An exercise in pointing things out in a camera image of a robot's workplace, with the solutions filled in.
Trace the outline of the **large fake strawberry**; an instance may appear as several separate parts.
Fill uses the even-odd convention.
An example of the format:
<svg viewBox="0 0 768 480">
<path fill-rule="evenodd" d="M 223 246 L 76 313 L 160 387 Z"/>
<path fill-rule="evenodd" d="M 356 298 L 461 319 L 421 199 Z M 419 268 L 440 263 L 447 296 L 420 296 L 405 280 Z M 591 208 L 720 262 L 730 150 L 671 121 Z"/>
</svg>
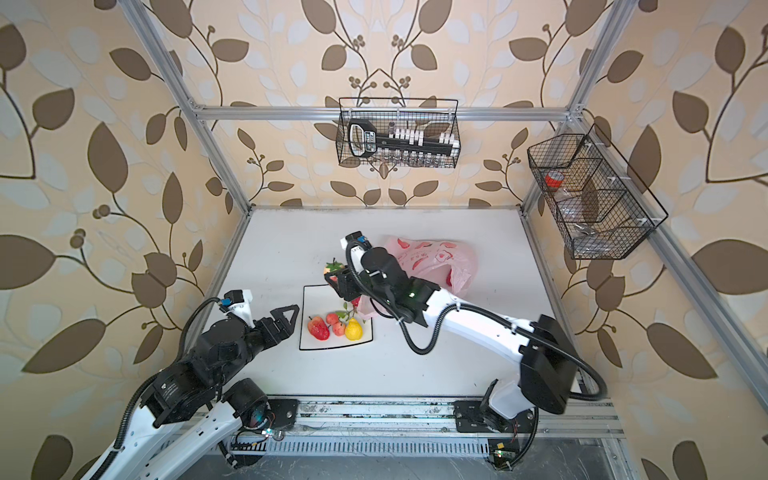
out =
<svg viewBox="0 0 768 480">
<path fill-rule="evenodd" d="M 330 330 L 325 321 L 319 317 L 312 317 L 307 325 L 309 334 L 318 341 L 326 341 L 330 338 Z"/>
</svg>

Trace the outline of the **pink plastic bag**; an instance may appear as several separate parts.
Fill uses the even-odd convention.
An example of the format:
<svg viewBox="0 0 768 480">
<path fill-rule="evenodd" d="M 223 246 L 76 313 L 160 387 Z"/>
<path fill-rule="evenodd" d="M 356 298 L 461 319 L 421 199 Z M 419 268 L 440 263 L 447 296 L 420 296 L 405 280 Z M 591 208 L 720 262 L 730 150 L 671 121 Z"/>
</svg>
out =
<svg viewBox="0 0 768 480">
<path fill-rule="evenodd" d="M 410 277 L 434 282 L 440 286 L 440 289 L 445 289 L 455 296 L 463 295 L 477 274 L 476 255 L 467 243 L 449 240 L 411 240 L 390 236 L 386 239 L 383 248 L 396 258 Z M 349 251 L 345 252 L 345 256 L 353 265 Z M 359 311 L 365 316 L 389 315 L 368 296 L 362 296 Z M 425 312 L 424 317 L 430 325 L 432 316 Z"/>
</svg>

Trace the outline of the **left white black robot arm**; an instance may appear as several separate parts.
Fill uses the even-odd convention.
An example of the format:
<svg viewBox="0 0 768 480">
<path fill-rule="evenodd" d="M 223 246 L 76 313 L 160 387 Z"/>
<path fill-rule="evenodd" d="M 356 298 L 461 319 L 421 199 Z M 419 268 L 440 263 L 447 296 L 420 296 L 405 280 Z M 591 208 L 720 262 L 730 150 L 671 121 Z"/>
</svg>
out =
<svg viewBox="0 0 768 480">
<path fill-rule="evenodd" d="M 299 403 L 272 399 L 252 379 L 236 375 L 258 354 L 289 339 L 298 305 L 253 319 L 252 295 L 232 290 L 205 299 L 223 319 L 182 343 L 174 361 L 145 380 L 132 395 L 116 439 L 83 471 L 85 479 L 177 479 L 204 454 L 218 449 L 230 464 L 228 447 L 241 433 L 280 441 L 293 428 Z"/>
</svg>

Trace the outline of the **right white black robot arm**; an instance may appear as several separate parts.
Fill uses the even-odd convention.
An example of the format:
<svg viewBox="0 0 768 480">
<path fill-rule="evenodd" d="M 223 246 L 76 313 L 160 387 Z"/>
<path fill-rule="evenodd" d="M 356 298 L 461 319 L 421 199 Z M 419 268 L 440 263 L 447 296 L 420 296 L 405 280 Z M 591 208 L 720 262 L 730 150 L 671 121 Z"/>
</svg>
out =
<svg viewBox="0 0 768 480">
<path fill-rule="evenodd" d="M 561 415 L 571 400 L 598 402 L 608 387 L 597 370 L 583 360 L 559 322 L 547 315 L 537 320 L 514 318 L 465 301 L 437 283 L 409 276 L 383 247 L 374 247 L 361 232 L 341 241 L 345 261 L 324 278 L 344 300 L 367 297 L 376 313 L 393 319 L 409 349 L 421 356 L 437 346 L 448 330 L 500 355 L 511 375 L 494 380 L 480 402 L 484 427 L 514 431 L 518 416 L 528 417 L 531 432 L 513 449 L 490 454 L 498 470 L 512 470 L 528 453 L 540 415 Z"/>
</svg>

